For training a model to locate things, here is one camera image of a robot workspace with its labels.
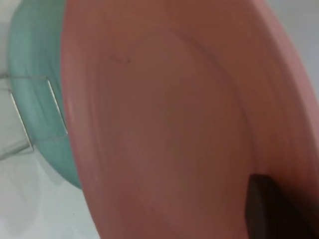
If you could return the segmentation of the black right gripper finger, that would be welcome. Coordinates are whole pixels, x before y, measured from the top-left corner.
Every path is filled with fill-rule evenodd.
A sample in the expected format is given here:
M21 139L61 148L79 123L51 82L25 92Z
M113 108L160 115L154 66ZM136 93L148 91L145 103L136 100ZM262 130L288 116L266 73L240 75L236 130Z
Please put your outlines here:
M245 223L249 239L317 239L319 222L311 223L268 175L249 177Z

